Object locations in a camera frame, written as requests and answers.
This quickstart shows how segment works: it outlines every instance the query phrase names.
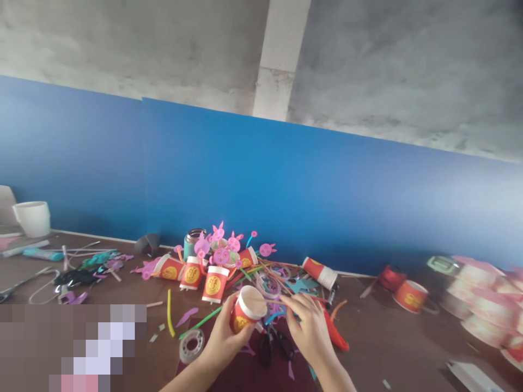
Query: blue wall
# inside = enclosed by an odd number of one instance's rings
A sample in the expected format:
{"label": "blue wall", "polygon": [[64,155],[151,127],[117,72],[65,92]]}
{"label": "blue wall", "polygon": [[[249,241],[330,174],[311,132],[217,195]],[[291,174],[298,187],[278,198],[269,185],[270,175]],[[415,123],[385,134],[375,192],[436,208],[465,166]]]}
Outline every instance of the blue wall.
{"label": "blue wall", "polygon": [[58,229],[177,244],[224,220],[345,271],[523,265],[521,165],[4,77],[0,110],[0,183]]}
{"label": "blue wall", "polygon": [[141,101],[0,77],[0,184],[55,229],[145,232]]}

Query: hand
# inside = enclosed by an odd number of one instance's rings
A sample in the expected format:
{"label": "hand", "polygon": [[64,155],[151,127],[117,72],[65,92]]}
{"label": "hand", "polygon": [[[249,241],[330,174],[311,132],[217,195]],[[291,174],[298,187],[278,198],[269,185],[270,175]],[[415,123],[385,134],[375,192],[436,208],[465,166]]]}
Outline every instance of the hand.
{"label": "hand", "polygon": [[230,314],[238,295],[239,293],[232,294],[223,304],[207,345],[197,359],[207,370],[220,373],[251,338],[254,324],[242,329],[238,335],[235,335],[229,326]]}
{"label": "hand", "polygon": [[[294,343],[307,362],[316,370],[318,366],[337,361],[320,303],[306,294],[282,295],[281,300],[287,305],[287,324]],[[300,317],[300,324],[294,313]]]}

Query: black scissors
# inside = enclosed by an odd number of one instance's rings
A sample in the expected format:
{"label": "black scissors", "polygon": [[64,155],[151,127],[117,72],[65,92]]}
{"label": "black scissors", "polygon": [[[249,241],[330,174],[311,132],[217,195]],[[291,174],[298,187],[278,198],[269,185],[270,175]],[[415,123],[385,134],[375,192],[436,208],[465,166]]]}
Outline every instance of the black scissors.
{"label": "black scissors", "polygon": [[271,366],[272,363],[272,334],[275,335],[278,346],[282,349],[285,357],[292,361],[294,359],[294,347],[289,338],[276,330],[272,325],[268,325],[265,330],[265,335],[261,337],[260,341],[260,360],[265,367]]}

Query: concrete wall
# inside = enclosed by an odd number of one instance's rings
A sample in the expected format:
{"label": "concrete wall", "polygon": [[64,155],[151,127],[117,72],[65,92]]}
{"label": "concrete wall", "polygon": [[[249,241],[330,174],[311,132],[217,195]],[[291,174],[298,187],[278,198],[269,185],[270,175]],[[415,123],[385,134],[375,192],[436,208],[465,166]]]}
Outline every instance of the concrete wall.
{"label": "concrete wall", "polygon": [[0,75],[251,114],[269,0],[0,0]]}
{"label": "concrete wall", "polygon": [[518,0],[312,0],[288,121],[523,162]]}

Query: person's left hand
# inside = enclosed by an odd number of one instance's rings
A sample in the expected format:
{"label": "person's left hand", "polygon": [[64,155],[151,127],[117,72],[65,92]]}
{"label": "person's left hand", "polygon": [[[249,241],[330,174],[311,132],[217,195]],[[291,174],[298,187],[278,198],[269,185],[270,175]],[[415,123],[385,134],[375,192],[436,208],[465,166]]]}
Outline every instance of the person's left hand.
{"label": "person's left hand", "polygon": [[230,314],[238,294],[232,294],[223,304],[223,308],[216,318],[209,341],[197,359],[200,362],[199,364],[207,370],[221,372],[251,338],[255,324],[248,325],[238,335],[235,335],[229,326]]}

